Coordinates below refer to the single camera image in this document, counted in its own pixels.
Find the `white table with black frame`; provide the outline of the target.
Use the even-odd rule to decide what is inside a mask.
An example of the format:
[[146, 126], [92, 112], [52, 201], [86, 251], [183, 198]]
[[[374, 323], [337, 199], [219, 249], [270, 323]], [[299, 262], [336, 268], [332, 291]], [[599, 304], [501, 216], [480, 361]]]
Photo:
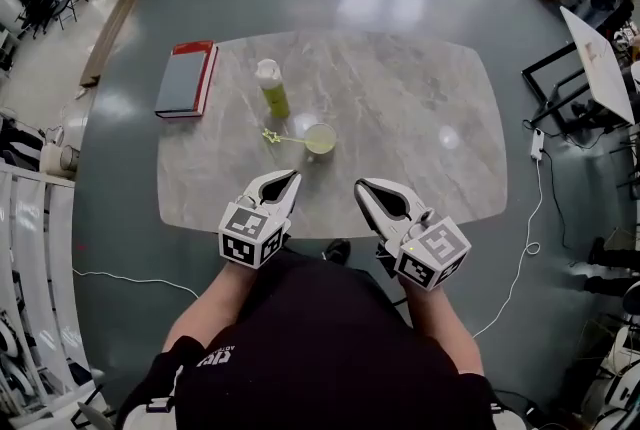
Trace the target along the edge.
[[[571, 125], [562, 117], [560, 109], [588, 92], [595, 103], [612, 112], [623, 122], [635, 124], [622, 71], [610, 42], [567, 8], [561, 7], [560, 12], [572, 41], [521, 72], [527, 86], [539, 102], [539, 107], [529, 122], [535, 126], [552, 116], [560, 130], [568, 133]], [[561, 79], [554, 85], [552, 92], [546, 94], [534, 74], [571, 53], [578, 55], [581, 68]]]

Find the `person's right forearm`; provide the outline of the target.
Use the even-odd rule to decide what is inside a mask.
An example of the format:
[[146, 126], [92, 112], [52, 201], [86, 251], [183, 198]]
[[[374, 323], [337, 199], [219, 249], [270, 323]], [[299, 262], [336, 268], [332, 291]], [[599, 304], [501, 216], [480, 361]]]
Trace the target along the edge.
[[426, 291], [402, 277], [413, 328], [434, 339], [460, 374], [483, 376], [479, 347], [464, 326], [442, 287]]

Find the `yellow bottle with white cap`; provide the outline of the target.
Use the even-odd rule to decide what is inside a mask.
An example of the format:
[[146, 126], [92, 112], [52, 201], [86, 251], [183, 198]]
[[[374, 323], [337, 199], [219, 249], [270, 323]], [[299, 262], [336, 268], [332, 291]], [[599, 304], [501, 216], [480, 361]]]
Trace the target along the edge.
[[290, 109], [278, 63], [272, 59], [259, 61], [255, 78], [271, 114], [276, 118], [287, 118], [290, 114]]

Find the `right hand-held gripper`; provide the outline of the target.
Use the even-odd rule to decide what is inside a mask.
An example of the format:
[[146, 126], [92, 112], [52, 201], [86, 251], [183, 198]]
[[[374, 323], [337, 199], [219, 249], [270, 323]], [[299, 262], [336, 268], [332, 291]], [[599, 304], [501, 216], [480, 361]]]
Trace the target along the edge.
[[360, 178], [354, 185], [354, 197], [369, 228], [393, 258], [393, 272], [425, 291], [455, 273], [471, 250], [455, 222], [425, 208], [406, 185]]

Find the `grey shell chair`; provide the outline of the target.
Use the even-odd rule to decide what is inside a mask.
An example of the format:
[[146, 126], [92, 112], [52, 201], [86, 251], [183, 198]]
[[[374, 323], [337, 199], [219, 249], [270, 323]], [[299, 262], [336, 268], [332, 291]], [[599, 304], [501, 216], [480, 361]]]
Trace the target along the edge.
[[640, 281], [631, 285], [624, 293], [622, 306], [629, 315], [640, 316]]

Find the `long wooden plank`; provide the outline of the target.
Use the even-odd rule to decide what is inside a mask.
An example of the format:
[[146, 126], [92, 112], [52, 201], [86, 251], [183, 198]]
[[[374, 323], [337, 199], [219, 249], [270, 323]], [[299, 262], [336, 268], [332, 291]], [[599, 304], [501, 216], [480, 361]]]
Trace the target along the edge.
[[137, 0], [117, 0], [89, 55], [79, 80], [81, 88], [90, 89], [99, 84], [117, 36]]

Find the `white panel rack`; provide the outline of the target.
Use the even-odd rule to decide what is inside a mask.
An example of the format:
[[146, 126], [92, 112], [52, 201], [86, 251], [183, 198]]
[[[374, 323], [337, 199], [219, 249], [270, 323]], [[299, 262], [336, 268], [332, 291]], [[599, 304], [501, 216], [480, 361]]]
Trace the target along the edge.
[[57, 424], [94, 389], [74, 293], [74, 184], [0, 164], [0, 413]]

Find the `person's black shirt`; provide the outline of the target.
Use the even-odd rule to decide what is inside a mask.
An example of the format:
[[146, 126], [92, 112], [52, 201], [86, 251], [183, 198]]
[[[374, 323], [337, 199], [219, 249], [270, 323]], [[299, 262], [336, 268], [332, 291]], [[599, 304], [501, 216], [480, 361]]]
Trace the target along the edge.
[[364, 274], [284, 256], [176, 391], [178, 430], [495, 430], [487, 379]]

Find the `person's black shoe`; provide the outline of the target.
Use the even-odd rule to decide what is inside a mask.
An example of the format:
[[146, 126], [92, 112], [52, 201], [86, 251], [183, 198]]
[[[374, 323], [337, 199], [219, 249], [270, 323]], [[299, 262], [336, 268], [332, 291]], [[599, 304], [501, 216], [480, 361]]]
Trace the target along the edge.
[[325, 261], [345, 266], [351, 254], [351, 243], [346, 239], [334, 239], [322, 256]]

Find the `grey cup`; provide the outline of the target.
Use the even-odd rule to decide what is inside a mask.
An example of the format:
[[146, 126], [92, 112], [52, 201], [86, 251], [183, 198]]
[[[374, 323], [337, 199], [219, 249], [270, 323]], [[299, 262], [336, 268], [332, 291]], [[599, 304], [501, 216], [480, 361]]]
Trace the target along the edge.
[[306, 130], [303, 142], [314, 161], [324, 161], [330, 159], [335, 150], [337, 134], [330, 125], [316, 123]]

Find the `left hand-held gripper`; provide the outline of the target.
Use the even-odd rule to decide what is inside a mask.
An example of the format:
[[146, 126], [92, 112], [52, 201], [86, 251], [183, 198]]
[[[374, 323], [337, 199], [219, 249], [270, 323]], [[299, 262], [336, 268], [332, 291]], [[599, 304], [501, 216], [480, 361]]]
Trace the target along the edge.
[[282, 247], [301, 181], [301, 173], [294, 169], [272, 171], [251, 181], [244, 194], [256, 204], [267, 204], [270, 212], [263, 206], [230, 202], [218, 229], [220, 256], [261, 268]]

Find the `black office chair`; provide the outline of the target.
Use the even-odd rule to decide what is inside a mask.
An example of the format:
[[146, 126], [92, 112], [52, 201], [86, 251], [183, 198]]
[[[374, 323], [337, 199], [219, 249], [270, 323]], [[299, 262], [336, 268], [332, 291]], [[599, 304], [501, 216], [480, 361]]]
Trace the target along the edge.
[[21, 30], [30, 29], [36, 37], [41, 27], [46, 27], [55, 6], [56, 0], [19, 0], [22, 10], [16, 18], [20, 22]]

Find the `red-edged grey book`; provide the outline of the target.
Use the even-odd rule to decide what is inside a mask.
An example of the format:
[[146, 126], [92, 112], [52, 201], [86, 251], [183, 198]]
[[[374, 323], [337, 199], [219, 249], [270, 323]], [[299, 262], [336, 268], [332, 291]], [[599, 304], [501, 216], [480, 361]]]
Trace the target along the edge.
[[154, 113], [163, 119], [201, 117], [217, 56], [212, 40], [177, 44], [165, 66]]

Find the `white plastic jug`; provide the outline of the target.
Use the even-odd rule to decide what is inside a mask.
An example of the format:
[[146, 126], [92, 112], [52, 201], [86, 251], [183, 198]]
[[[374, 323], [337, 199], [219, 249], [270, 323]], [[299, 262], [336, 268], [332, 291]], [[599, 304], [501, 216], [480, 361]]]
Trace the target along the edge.
[[39, 172], [54, 176], [64, 176], [61, 167], [61, 155], [63, 149], [55, 143], [45, 143], [40, 152]]

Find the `person's left forearm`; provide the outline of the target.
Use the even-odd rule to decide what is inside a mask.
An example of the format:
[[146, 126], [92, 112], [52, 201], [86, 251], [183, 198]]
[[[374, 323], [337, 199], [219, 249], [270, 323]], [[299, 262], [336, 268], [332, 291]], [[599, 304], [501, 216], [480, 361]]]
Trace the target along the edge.
[[234, 324], [256, 280], [257, 271], [228, 262], [205, 292], [172, 325], [162, 351], [169, 351], [183, 337], [203, 347]]

